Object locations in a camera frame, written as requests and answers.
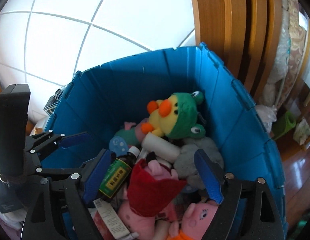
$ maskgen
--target green plastic stool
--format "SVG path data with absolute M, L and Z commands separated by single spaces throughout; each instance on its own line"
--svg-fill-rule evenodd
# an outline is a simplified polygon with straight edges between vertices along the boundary
M 296 119 L 293 114 L 287 111 L 281 118 L 279 118 L 272 126 L 272 131 L 274 133 L 273 140 L 277 140 L 282 137 L 288 131 L 296 126 Z

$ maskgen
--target green frog hat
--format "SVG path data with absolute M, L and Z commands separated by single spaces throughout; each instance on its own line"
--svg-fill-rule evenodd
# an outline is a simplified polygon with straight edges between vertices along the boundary
M 166 134 L 168 138 L 180 139 L 191 137 L 195 139 L 203 138 L 206 134 L 205 128 L 197 123 L 197 105 L 204 100 L 202 92 L 194 93 L 174 93 L 168 100 L 173 104 L 172 112 L 177 115 L 175 125 L 172 130 Z

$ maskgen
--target pig ear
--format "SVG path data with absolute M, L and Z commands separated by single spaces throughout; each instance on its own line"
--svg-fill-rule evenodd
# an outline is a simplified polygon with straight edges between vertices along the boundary
M 179 231 L 179 223 L 178 221 L 174 221 L 173 223 L 171 223 L 168 229 L 169 236 L 172 238 L 178 236 L 178 231 Z
M 213 201 L 213 200 L 209 200 L 209 201 L 207 201 L 206 203 L 207 203 L 207 204 L 210 204 L 210 205 L 212 205 L 212 206 L 216 206 L 216 207 L 219 206 L 219 205 L 218 205 L 215 201 Z
M 127 198 L 127 183 L 125 183 L 123 186 L 123 199 L 128 200 L 128 198 Z
M 188 208 L 186 209 L 186 212 L 185 212 L 184 216 L 185 216 L 186 218 L 190 218 L 191 215 L 193 214 L 195 208 L 196 208 L 196 204 L 195 204 L 195 203 L 191 203 L 191 204 L 188 206 Z
M 171 169 L 170 174 L 172 179 L 178 180 L 178 173 L 175 169 Z
M 153 176 L 162 175 L 162 166 L 160 166 L 157 160 L 152 160 L 148 163 L 148 167 L 152 172 Z

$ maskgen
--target pig eye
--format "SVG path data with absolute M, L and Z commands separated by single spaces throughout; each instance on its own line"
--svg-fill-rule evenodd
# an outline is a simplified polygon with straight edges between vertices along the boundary
M 207 217 L 207 209 L 203 209 L 202 212 L 199 215 L 199 220 L 204 219 L 205 217 Z

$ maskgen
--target yellow bottle label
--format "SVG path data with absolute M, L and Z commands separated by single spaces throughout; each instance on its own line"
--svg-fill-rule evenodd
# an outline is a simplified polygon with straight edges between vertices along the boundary
M 107 173 L 99 186 L 99 191 L 111 198 L 122 185 L 132 168 L 120 159 L 116 159 L 108 168 Z

